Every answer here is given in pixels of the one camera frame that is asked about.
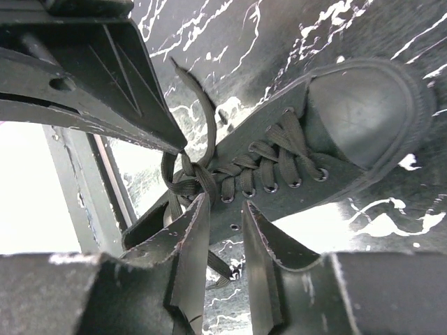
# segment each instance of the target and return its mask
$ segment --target eyelet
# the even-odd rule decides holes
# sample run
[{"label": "eyelet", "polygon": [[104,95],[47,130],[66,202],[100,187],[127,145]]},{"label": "eyelet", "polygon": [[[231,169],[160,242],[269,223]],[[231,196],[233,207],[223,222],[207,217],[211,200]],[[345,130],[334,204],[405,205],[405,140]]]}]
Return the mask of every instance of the eyelet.
[{"label": "eyelet", "polygon": [[242,191],[242,194],[243,194],[243,196],[245,196],[247,199],[252,199],[252,198],[254,198],[254,196],[256,195],[256,189],[253,188],[253,189],[251,190],[250,193],[246,193],[245,191]]},{"label": "eyelet", "polygon": [[302,180],[300,179],[299,181],[296,181],[293,184],[289,184],[288,187],[290,187],[290,188],[298,188],[298,187],[301,186],[301,182],[302,182]]},{"label": "eyelet", "polygon": [[240,226],[239,225],[235,225],[234,223],[232,225],[230,225],[230,228],[234,232],[237,232],[238,230],[240,230]]},{"label": "eyelet", "polygon": [[323,182],[328,180],[329,178],[329,172],[326,169],[323,168],[319,168],[318,171],[320,171],[323,175],[320,178],[315,178],[316,181],[318,182]]},{"label": "eyelet", "polygon": [[224,204],[230,204],[233,202],[233,200],[235,199],[235,196],[233,195],[231,198],[228,199],[224,199],[224,197],[221,197],[221,200]]},{"label": "eyelet", "polygon": [[278,184],[274,183],[274,187],[273,188],[264,186],[264,191],[269,193],[269,194],[274,194],[274,193],[276,193],[278,191],[278,188],[279,188]]},{"label": "eyelet", "polygon": [[254,152],[254,150],[251,148],[251,146],[253,145],[254,142],[250,143],[249,145],[249,152]]},{"label": "eyelet", "polygon": [[286,114],[287,112],[294,112],[295,110],[293,109],[293,107],[287,107],[284,109],[284,111],[282,112],[282,114]]}]

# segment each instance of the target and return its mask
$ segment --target shoe upper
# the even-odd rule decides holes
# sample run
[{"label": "shoe upper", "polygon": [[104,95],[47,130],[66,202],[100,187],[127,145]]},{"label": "shoe upper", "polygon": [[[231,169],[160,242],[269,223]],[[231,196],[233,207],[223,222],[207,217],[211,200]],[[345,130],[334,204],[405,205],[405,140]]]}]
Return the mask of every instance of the shoe upper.
[{"label": "shoe upper", "polygon": [[[390,61],[346,61],[313,70],[278,92],[223,139],[207,169],[215,171],[237,156],[250,155],[248,148],[254,141],[269,143],[266,128],[278,124],[284,110],[294,110],[309,159],[316,168],[326,170],[328,178],[322,182],[310,175],[305,160],[297,156],[294,162],[302,182],[300,187],[291,187],[274,162],[277,191],[265,191],[262,169],[253,169],[256,194],[250,200],[270,221],[336,201],[382,178],[403,158],[398,159],[404,153],[402,146],[414,145],[417,136],[413,133],[421,127],[421,115],[431,115],[429,107],[421,110],[421,90],[427,89],[423,87],[417,87],[402,67]],[[220,185],[228,175],[217,173],[215,178]],[[245,181],[241,176],[233,178],[232,201],[217,198],[212,207],[210,243],[240,229],[247,194],[242,194],[241,182]],[[151,210],[164,210],[167,199],[163,196]]]}]

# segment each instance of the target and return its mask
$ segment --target white vein pattern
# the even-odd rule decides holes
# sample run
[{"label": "white vein pattern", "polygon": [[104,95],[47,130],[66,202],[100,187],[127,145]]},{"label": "white vein pattern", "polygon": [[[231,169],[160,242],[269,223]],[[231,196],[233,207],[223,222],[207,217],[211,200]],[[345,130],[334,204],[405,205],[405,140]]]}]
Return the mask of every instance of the white vein pattern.
[{"label": "white vein pattern", "polygon": [[[354,235],[368,234],[372,237],[384,237],[391,234],[396,234],[401,237],[410,237],[410,236],[427,234],[433,227],[438,225],[446,215],[445,212],[432,214],[433,207],[439,202],[441,202],[444,196],[445,195],[438,195],[438,197],[433,202],[431,208],[429,208],[425,212],[425,215],[423,217],[419,218],[419,221],[421,222],[421,230],[419,232],[405,232],[399,229],[396,226],[395,222],[386,213],[382,213],[379,216],[377,216],[374,220],[370,221],[366,227],[355,232]],[[402,200],[395,198],[388,198],[374,201],[369,205],[363,207],[362,209],[357,209],[357,213],[354,216],[352,216],[347,221],[347,223],[350,224],[354,222],[354,220],[357,219],[357,217],[359,217],[360,215],[365,215],[365,212],[368,209],[371,209],[372,207],[375,207],[383,203],[392,203],[394,205],[394,208],[398,209],[402,214],[405,214],[404,209],[406,205]]]},{"label": "white vein pattern", "polygon": [[179,111],[179,110],[186,110],[186,113],[188,114],[188,118],[190,118],[190,120],[192,120],[193,122],[197,122],[198,118],[194,117],[194,113],[193,113],[193,106],[196,103],[198,103],[198,99],[195,100],[192,104],[190,104],[190,106],[178,105],[176,107],[169,108],[169,110],[173,114],[176,114],[176,112]]},{"label": "white vein pattern", "polygon": [[400,161],[399,166],[407,171],[416,171],[422,168],[422,166],[413,166],[416,163],[416,156],[414,154],[408,154]]},{"label": "white vein pattern", "polygon": [[[274,79],[276,82],[280,77],[287,72],[289,66],[292,64],[292,60],[298,58],[298,60],[302,61],[306,59],[308,56],[312,56],[318,54],[322,50],[324,50],[331,42],[333,41],[334,36],[336,34],[341,34],[344,30],[348,29],[354,20],[357,17],[362,16],[365,11],[371,6],[374,0],[366,0],[363,4],[362,8],[358,8],[357,6],[353,6],[353,0],[346,1],[338,1],[333,5],[329,6],[326,11],[321,11],[318,17],[318,20],[307,27],[300,27],[300,36],[295,39],[295,42],[292,46],[292,50],[288,54],[286,65],[281,68],[278,72],[278,75]],[[340,14],[346,13],[349,10],[353,11],[353,16],[351,19],[346,21],[339,17]],[[313,40],[313,43],[308,43],[307,38],[312,31],[317,30],[326,20],[331,21],[331,25],[329,28],[329,32],[321,32],[317,37]],[[321,49],[314,49],[315,44],[320,40],[321,36],[327,36],[327,43]]]},{"label": "white vein pattern", "polygon": [[212,282],[217,282],[219,280],[219,278],[221,278],[220,275],[214,274],[214,272],[209,267],[207,267],[206,277],[207,277],[207,281],[212,281]]},{"label": "white vein pattern", "polygon": [[142,34],[142,39],[147,42],[149,40],[149,37],[151,37],[152,27],[154,26],[155,20],[159,19],[159,15],[161,11],[163,10],[163,7],[166,5],[166,2],[168,0],[155,0],[156,3],[154,5],[154,14],[152,17],[149,18],[149,23],[146,24],[146,21],[149,17],[149,14],[152,10],[152,4],[154,0],[150,0],[149,5],[147,7],[147,13],[145,16],[142,17],[140,23],[138,24],[138,29],[140,30]]},{"label": "white vein pattern", "polygon": [[426,30],[424,30],[423,32],[419,33],[418,35],[414,36],[410,41],[408,41],[407,43],[405,43],[405,45],[399,50],[397,51],[393,57],[391,57],[391,59],[395,59],[397,56],[399,56],[401,53],[403,53],[403,51],[407,50],[411,44],[413,44],[413,42],[415,40],[417,40],[418,38],[420,38],[421,36],[425,35],[426,33],[429,33],[431,30],[435,29],[437,26],[439,26],[445,19],[447,19],[447,13],[445,13],[444,15],[442,15],[442,17],[437,20],[430,28],[427,28]]},{"label": "white vein pattern", "polygon": [[[237,323],[246,323],[248,325],[251,324],[250,321],[250,312],[247,313],[242,313],[236,317],[231,317],[231,316],[227,316],[227,315],[223,315],[220,314],[217,316],[217,321],[215,324],[210,325],[210,329],[213,328],[217,328],[219,326],[219,323],[221,322],[221,320],[229,320],[232,322],[237,322]],[[250,334],[251,333],[251,325],[250,327],[244,327],[242,329],[231,329],[230,331],[225,331],[223,330],[222,332],[219,332],[219,334],[241,334],[241,335],[245,335],[245,334]],[[212,330],[209,331],[203,331],[202,333],[203,335],[213,335],[214,333],[212,332]]]},{"label": "white vein pattern", "polygon": [[235,246],[236,244],[242,244],[242,243],[243,242],[233,242],[230,239],[227,239],[222,242],[223,248],[221,250],[219,250],[217,253],[222,253],[227,248],[228,245],[230,245],[230,247],[231,247],[231,246]]},{"label": "white vein pattern", "polygon": [[416,55],[415,57],[413,57],[412,59],[407,61],[405,64],[412,64],[412,63],[414,63],[414,61],[419,59],[423,54],[425,54],[426,52],[430,51],[434,47],[437,47],[438,45],[443,43],[445,40],[447,40],[447,36],[442,38],[441,40],[438,40],[435,44],[433,44],[433,45],[431,45],[429,47],[426,47],[420,54]]},{"label": "white vein pattern", "polygon": [[[225,13],[228,7],[233,3],[233,0],[225,1],[221,5],[221,7],[217,9],[212,15],[208,15],[205,12],[205,9],[207,9],[209,3],[210,0],[206,0],[205,3],[200,8],[200,10],[198,11],[198,13],[197,12],[195,13],[196,16],[191,18],[189,21],[182,23],[181,27],[175,33],[171,34],[169,37],[165,39],[165,41],[162,43],[162,45],[158,50],[150,53],[150,57],[163,55],[163,61],[165,61],[166,57],[168,56],[168,53],[174,50],[176,47],[179,47],[182,43],[184,43],[182,50],[187,51],[191,47],[191,45],[197,40],[199,35],[201,35],[206,30],[210,22],[212,22],[217,17]],[[142,18],[138,27],[139,28],[143,27],[144,26],[143,22],[145,22],[146,20],[147,17]],[[186,32],[187,32],[187,39],[186,41],[184,41],[184,33]]]},{"label": "white vein pattern", "polygon": [[440,115],[440,114],[442,114],[442,113],[444,113],[444,112],[447,112],[447,109],[445,109],[445,110],[438,110],[436,113],[434,113],[434,114],[432,115],[432,117],[437,117],[438,115]]},{"label": "white vein pattern", "polygon": [[229,76],[229,75],[232,75],[234,72],[236,72],[236,70],[237,70],[238,68],[241,67],[241,65],[242,65],[242,61],[244,60],[244,58],[247,57],[247,55],[248,55],[248,54],[250,53],[250,51],[253,49],[254,43],[256,42],[256,40],[257,40],[258,37],[259,37],[259,30],[258,30],[258,28],[259,28],[259,22],[261,21],[261,10],[259,9],[259,6],[260,6],[260,4],[261,4],[262,2],[263,2],[263,0],[259,0],[258,2],[254,3],[253,5],[251,5],[251,6],[249,7],[249,9],[248,9],[248,10],[246,11],[246,13],[245,13],[244,22],[242,23],[242,26],[244,27],[244,26],[245,26],[245,20],[247,19],[247,15],[248,15],[249,11],[250,11],[251,9],[253,9],[254,12],[249,16],[249,20],[253,20],[253,22],[255,23],[255,27],[254,27],[254,35],[255,35],[255,37],[254,37],[254,39],[252,40],[249,49],[247,50],[247,52],[245,52],[245,53],[239,58],[239,63],[238,63],[238,65],[236,65],[236,67],[235,67],[234,69],[232,69],[228,75],[223,75],[223,76],[221,77],[221,80],[224,79],[225,77]]},{"label": "white vein pattern", "polygon": [[212,61],[212,62],[218,61],[218,62],[220,63],[221,60],[222,60],[222,56],[225,54],[226,50],[228,50],[228,46],[227,46],[227,45],[222,49],[221,53],[218,54],[218,55],[215,56],[215,57],[213,57],[213,56],[211,55],[211,52],[208,52],[207,55],[205,56],[205,59],[206,59],[207,61]]},{"label": "white vein pattern", "polygon": [[423,79],[437,77],[437,76],[439,76],[439,75],[442,74],[442,71],[443,71],[445,68],[447,68],[447,64],[444,64],[444,65],[438,67],[436,70],[434,70],[434,71],[428,73]]},{"label": "white vein pattern", "polygon": [[200,61],[201,59],[202,57],[197,57],[196,60],[193,62],[193,65],[191,65],[191,67],[188,69],[188,71],[191,72],[194,66],[196,66],[197,62]]},{"label": "white vein pattern", "polygon": [[208,306],[211,307],[212,305],[214,305],[215,302],[224,302],[224,301],[230,300],[230,299],[233,298],[233,297],[236,295],[236,293],[238,293],[238,292],[240,292],[240,288],[236,288],[235,291],[234,291],[229,297],[227,297],[227,298],[221,298],[221,299],[213,298],[213,300],[211,301],[211,304],[209,304]]},{"label": "white vein pattern", "polygon": [[169,85],[168,90],[163,94],[163,97],[166,98],[169,94],[171,94],[172,92],[175,92],[176,89],[177,89],[177,85],[175,85],[175,84]]},{"label": "white vein pattern", "polygon": [[349,204],[351,205],[352,209],[354,211],[356,211],[357,213],[361,213],[367,220],[369,223],[372,222],[371,218],[369,217],[368,214],[366,214],[363,210],[359,209],[356,204],[354,204],[354,201],[352,200],[352,198],[348,198]]}]

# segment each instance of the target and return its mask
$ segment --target shoelace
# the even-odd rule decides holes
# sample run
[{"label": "shoelace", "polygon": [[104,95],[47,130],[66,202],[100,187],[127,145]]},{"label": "shoelace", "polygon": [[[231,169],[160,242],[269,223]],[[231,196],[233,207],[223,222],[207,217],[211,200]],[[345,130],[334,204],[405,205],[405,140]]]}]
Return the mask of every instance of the shoelace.
[{"label": "shoelace", "polygon": [[[221,182],[221,201],[231,203],[235,198],[235,180],[240,177],[242,194],[246,198],[256,195],[254,187],[254,170],[260,170],[261,183],[267,193],[276,193],[278,184],[274,177],[274,164],[279,166],[279,172],[291,188],[301,186],[301,178],[295,164],[295,158],[299,157],[308,173],[317,181],[325,181],[328,171],[317,168],[310,158],[311,152],[305,142],[299,116],[292,109],[284,110],[279,123],[269,126],[265,135],[270,143],[254,141],[250,144],[248,151],[251,154],[237,156],[232,163],[221,166],[214,171],[209,171],[208,166],[214,156],[217,138],[217,125],[214,119],[216,109],[210,97],[201,85],[187,70],[179,67],[174,59],[170,59],[175,67],[175,72],[180,79],[198,97],[203,108],[207,124],[207,149],[198,162],[191,162],[185,151],[181,152],[182,170],[174,174],[175,160],[177,156],[168,153],[163,154],[161,161],[161,175],[169,189],[169,207],[173,221],[182,215],[182,204],[189,205],[200,193],[206,192],[210,197],[211,206],[218,198],[219,188],[215,176],[223,175]],[[222,121],[226,120],[219,113]],[[221,278],[207,289],[222,288],[237,279],[230,267],[211,251],[208,252],[208,266],[221,275]]]}]

